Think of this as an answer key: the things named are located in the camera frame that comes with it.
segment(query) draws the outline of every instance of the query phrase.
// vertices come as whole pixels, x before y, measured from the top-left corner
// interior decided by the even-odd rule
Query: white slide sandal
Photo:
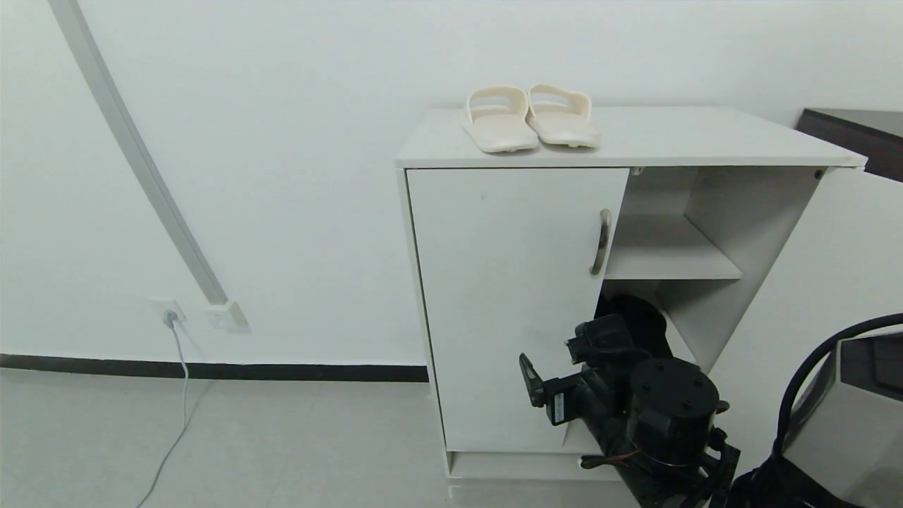
[[[530,111],[526,121],[543,143],[599,146],[599,131],[590,124],[592,101],[585,93],[552,85],[534,85],[530,87],[527,100]]]
[[[462,125],[477,147],[489,154],[536,148],[539,139],[526,124],[528,110],[526,94],[518,87],[477,89],[467,97]]]

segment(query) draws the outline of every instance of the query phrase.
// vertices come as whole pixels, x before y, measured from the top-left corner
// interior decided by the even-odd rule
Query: white wall
[[[2,15],[3,353],[424,361],[392,157],[429,106],[549,81],[599,104],[903,109],[903,3],[82,0],[252,334],[211,329],[40,0]]]

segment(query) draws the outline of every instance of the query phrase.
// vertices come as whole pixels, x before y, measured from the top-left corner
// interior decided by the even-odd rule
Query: black motor
[[[636,347],[618,314],[575,333],[567,347],[581,372],[543,381],[524,354],[520,367],[530,401],[552,425],[582,419],[599,443],[601,454],[583,456],[581,467],[615,466],[644,508],[690,508],[710,497],[711,507],[724,506],[740,452],[712,426],[728,405],[708,376],[666,344]]]

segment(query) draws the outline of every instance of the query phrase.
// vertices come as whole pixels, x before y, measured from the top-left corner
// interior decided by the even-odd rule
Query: cabinet door handle
[[[602,265],[605,264],[605,254],[609,251],[609,231],[611,229],[611,212],[608,208],[603,208],[599,213],[602,218],[602,226],[599,230],[599,248],[596,250],[596,259],[592,262],[590,268],[591,275],[599,275],[602,271]]]

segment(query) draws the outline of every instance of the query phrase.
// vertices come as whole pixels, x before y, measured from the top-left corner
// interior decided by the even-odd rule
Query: dark table
[[[867,173],[903,182],[903,112],[807,108],[796,130],[865,155]]]

